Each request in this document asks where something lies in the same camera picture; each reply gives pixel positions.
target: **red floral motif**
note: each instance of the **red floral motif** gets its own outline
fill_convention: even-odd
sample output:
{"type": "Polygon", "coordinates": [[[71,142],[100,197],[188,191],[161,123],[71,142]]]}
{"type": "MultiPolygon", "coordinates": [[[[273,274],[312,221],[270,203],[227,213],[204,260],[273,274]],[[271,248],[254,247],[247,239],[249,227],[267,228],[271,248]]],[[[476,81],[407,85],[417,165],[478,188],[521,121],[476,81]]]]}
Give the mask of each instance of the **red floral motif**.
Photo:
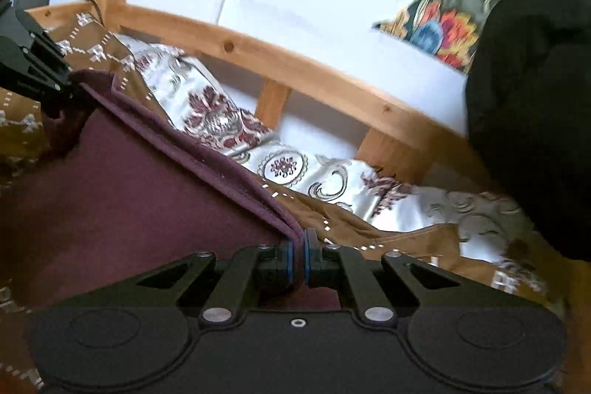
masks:
{"type": "Polygon", "coordinates": [[[393,177],[365,177],[361,174],[361,180],[374,196],[381,198],[372,216],[380,214],[384,209],[391,211],[395,202],[413,193],[412,185],[404,184],[393,177]]]}
{"type": "Polygon", "coordinates": [[[441,1],[435,0],[427,4],[425,11],[423,12],[423,16],[421,17],[421,21],[419,22],[419,26],[422,26],[427,21],[436,20],[439,21],[440,14],[439,9],[441,8],[441,1]]]}
{"type": "Polygon", "coordinates": [[[240,144],[255,147],[261,136],[270,132],[250,112],[238,109],[210,85],[200,93],[190,92],[188,103],[191,114],[183,119],[185,132],[212,149],[223,151],[240,144]]]}
{"type": "Polygon", "coordinates": [[[271,172],[275,174],[275,177],[281,176],[286,178],[293,175],[296,169],[297,161],[294,161],[293,156],[288,158],[282,156],[271,164],[271,172]]]}
{"type": "Polygon", "coordinates": [[[446,64],[449,64],[451,67],[455,67],[456,69],[460,69],[462,68],[464,61],[462,59],[460,59],[458,56],[456,56],[455,54],[441,54],[441,53],[437,53],[437,58],[443,62],[445,62],[446,64]]]}
{"type": "Polygon", "coordinates": [[[441,17],[441,29],[443,30],[443,42],[441,47],[449,49],[456,42],[468,37],[469,32],[466,23],[463,23],[455,10],[446,12],[441,17]]]}
{"type": "Polygon", "coordinates": [[[150,67],[150,58],[143,55],[140,56],[138,59],[135,60],[135,68],[140,72],[144,73],[150,67]]]}
{"type": "Polygon", "coordinates": [[[375,174],[371,177],[366,177],[364,174],[361,174],[361,180],[365,187],[367,187],[374,196],[378,197],[384,196],[390,189],[400,184],[400,181],[393,177],[377,177],[375,174]]]}

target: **wooden slat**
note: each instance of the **wooden slat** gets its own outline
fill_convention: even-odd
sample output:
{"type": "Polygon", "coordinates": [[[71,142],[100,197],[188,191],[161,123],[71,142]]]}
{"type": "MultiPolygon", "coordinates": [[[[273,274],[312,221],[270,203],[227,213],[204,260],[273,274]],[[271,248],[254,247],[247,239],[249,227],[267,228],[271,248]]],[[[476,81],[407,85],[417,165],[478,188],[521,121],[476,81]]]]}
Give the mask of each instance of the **wooden slat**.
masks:
{"type": "Polygon", "coordinates": [[[256,117],[270,129],[276,129],[290,92],[290,88],[274,80],[266,80],[256,103],[256,117]]]}
{"type": "Polygon", "coordinates": [[[491,184],[463,136],[329,66],[220,26],[143,7],[119,4],[109,8],[109,15],[115,15],[122,27],[158,36],[189,53],[200,51],[256,72],[393,137],[483,187],[491,184]]]}
{"type": "Polygon", "coordinates": [[[380,169],[381,176],[396,177],[409,184],[420,184],[433,164],[425,153],[375,129],[368,131],[355,159],[380,169]]]}
{"type": "Polygon", "coordinates": [[[127,0],[93,0],[97,3],[100,9],[100,14],[103,18],[105,28],[111,32],[119,32],[119,23],[117,22],[117,16],[112,15],[113,9],[117,6],[121,6],[127,2],[127,0]]]}
{"type": "Polygon", "coordinates": [[[56,4],[55,6],[37,7],[27,12],[47,30],[54,29],[64,23],[72,21],[72,17],[81,12],[95,13],[94,6],[90,2],[72,2],[68,4],[56,4]]]}

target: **bed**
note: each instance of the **bed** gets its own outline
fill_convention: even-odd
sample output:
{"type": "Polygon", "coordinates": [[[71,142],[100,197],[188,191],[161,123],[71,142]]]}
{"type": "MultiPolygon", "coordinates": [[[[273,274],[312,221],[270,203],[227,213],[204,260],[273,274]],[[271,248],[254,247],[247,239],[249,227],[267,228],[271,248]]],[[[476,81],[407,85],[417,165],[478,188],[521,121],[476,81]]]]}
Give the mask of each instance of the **bed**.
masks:
{"type": "Polygon", "coordinates": [[[279,124],[291,91],[309,96],[369,127],[355,158],[377,167],[381,175],[395,174],[400,181],[421,184],[432,165],[439,164],[483,190],[495,189],[466,138],[367,83],[220,26],[133,6],[126,0],[93,1],[96,6],[89,1],[74,2],[29,13],[51,30],[75,13],[90,11],[100,14],[111,32],[148,35],[153,42],[255,72],[264,78],[255,115],[271,129],[279,124]]]}
{"type": "MultiPolygon", "coordinates": [[[[402,183],[420,186],[432,166],[441,165],[473,181],[480,189],[475,193],[489,191],[487,196],[471,196],[469,193],[438,189],[440,193],[437,195],[444,196],[444,201],[457,207],[457,212],[461,215],[456,216],[456,220],[430,220],[430,224],[456,223],[460,225],[461,231],[462,219],[474,220],[478,217],[479,223],[492,217],[490,212],[484,211],[471,214],[474,217],[467,215],[467,212],[474,209],[474,202],[493,205],[501,199],[498,195],[499,187],[491,179],[466,138],[392,95],[312,59],[224,27],[134,6],[126,0],[90,0],[59,4],[36,8],[29,13],[49,31],[67,24],[76,14],[91,13],[112,33],[137,39],[150,39],[149,42],[180,48],[196,58],[205,56],[236,65],[262,77],[262,89],[256,103],[255,117],[272,130],[279,126],[292,91],[299,92],[368,126],[368,133],[355,158],[375,168],[380,176],[395,176],[402,183]],[[453,196],[456,194],[460,195],[454,199],[453,196]]],[[[423,189],[425,199],[429,199],[430,188],[420,189],[423,189]]],[[[435,203],[429,200],[426,204],[423,203],[423,207],[425,205],[437,215],[437,209],[433,210],[435,203]]],[[[505,205],[500,211],[501,214],[511,215],[518,211],[518,206],[515,208],[505,205]]],[[[474,225],[469,224],[468,222],[464,229],[483,233],[481,228],[477,230],[474,225]]],[[[376,222],[372,225],[383,231],[407,232],[418,229],[401,229],[400,225],[397,229],[389,229],[376,222]]],[[[513,229],[519,231],[522,226],[513,226],[513,229]]],[[[494,261],[478,255],[467,256],[463,250],[462,255],[494,261]]],[[[586,316],[588,294],[585,293],[585,285],[589,282],[591,272],[587,264],[568,261],[545,247],[536,255],[540,262],[544,263],[541,271],[544,272],[543,277],[548,276],[544,277],[545,281],[555,286],[560,285],[561,295],[572,308],[569,323],[571,339],[580,340],[580,345],[575,346],[569,355],[572,372],[564,374],[572,374],[572,378],[564,381],[563,387],[566,392],[580,392],[581,383],[587,382],[583,373],[591,339],[586,316]]]]}

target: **bedding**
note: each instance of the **bedding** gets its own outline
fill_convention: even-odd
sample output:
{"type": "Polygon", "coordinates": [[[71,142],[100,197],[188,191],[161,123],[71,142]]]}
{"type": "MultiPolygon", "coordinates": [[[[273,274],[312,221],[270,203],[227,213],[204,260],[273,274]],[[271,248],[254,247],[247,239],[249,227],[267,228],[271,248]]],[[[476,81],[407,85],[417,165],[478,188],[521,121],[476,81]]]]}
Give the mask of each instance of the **bedding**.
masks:
{"type": "MultiPolygon", "coordinates": [[[[74,70],[93,69],[117,75],[117,88],[168,119],[150,89],[135,70],[134,58],[90,13],[80,13],[49,35],[74,70]]],[[[0,190],[47,151],[38,102],[0,89],[0,190]]]]}

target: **brown patterned fabric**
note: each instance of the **brown patterned fabric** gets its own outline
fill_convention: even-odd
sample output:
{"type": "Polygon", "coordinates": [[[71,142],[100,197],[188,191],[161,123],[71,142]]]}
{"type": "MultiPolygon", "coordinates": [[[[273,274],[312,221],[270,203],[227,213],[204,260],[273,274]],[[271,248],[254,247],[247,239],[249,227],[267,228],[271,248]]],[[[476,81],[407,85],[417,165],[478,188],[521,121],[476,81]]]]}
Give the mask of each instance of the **brown patterned fabric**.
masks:
{"type": "MultiPolygon", "coordinates": [[[[136,71],[129,50],[90,13],[77,14],[49,35],[75,71],[90,69],[115,74],[117,90],[168,120],[136,71]]],[[[40,104],[0,88],[0,186],[10,185],[47,150],[40,104]]]]}
{"type": "Polygon", "coordinates": [[[341,207],[255,175],[262,187],[287,208],[306,229],[313,227],[318,239],[358,249],[363,257],[379,260],[385,252],[398,250],[472,281],[550,306],[542,293],[494,264],[462,257],[457,225],[436,225],[410,233],[380,231],[341,207]]]}

